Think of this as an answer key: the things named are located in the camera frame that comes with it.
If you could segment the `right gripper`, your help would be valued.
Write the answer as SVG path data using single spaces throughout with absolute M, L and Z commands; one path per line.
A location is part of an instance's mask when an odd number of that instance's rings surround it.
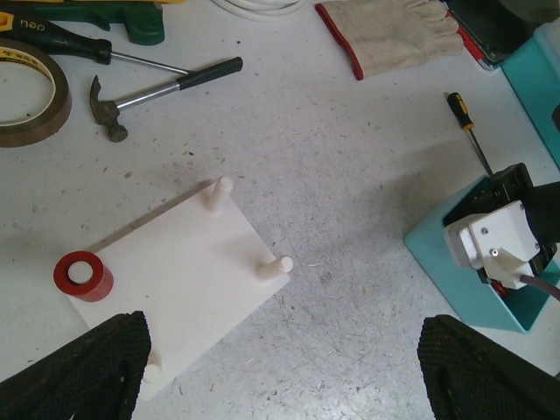
M 489 213 L 516 200 L 525 206 L 529 227 L 541 250 L 530 262 L 538 276 L 523 276 L 521 280 L 525 286 L 532 286 L 556 298 L 558 288 L 547 284 L 542 279 L 542 273 L 556 253 L 558 244 L 558 183 L 534 186 L 526 166 L 516 164 L 489 178 L 488 187 L 490 196 L 487 204 L 492 207 Z

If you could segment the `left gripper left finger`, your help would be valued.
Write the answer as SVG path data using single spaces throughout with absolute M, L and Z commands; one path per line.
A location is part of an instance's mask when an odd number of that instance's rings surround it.
M 130 419 L 151 336 L 142 311 L 102 322 L 1 382 L 2 419 Z

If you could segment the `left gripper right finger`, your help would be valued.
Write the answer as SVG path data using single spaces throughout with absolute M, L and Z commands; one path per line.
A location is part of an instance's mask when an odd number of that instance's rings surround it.
M 436 419 L 558 419 L 559 380 L 449 315 L 426 318 L 417 356 Z

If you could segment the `red spring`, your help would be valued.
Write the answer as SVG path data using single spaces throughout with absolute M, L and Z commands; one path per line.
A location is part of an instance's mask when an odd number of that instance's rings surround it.
M 74 251 L 64 255 L 53 271 L 57 288 L 68 296 L 85 302 L 98 302 L 113 289 L 111 271 L 94 253 Z

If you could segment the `teal plastic tray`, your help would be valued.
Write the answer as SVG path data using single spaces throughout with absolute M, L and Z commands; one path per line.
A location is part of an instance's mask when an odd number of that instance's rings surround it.
M 476 271 L 459 267 L 445 243 L 445 216 L 485 183 L 484 176 L 477 178 L 439 203 L 404 236 L 404 242 L 465 324 L 529 333 L 549 295 L 527 285 L 501 297 L 492 285 L 480 280 Z

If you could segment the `claw hammer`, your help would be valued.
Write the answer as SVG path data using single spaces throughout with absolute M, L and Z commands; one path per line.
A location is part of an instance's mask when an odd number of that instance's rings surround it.
M 108 139 L 113 143 L 120 143 L 128 136 L 127 129 L 118 122 L 119 115 L 125 109 L 239 73 L 242 67 L 242 58 L 235 57 L 113 101 L 99 99 L 102 86 L 95 76 L 89 91 L 90 109 L 95 122 L 106 129 Z

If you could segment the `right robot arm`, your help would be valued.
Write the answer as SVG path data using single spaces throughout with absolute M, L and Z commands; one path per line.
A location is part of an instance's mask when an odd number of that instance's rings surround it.
M 534 185 L 525 164 L 484 177 L 465 198 L 484 278 L 505 288 L 546 286 L 543 272 L 559 243 L 559 183 Z

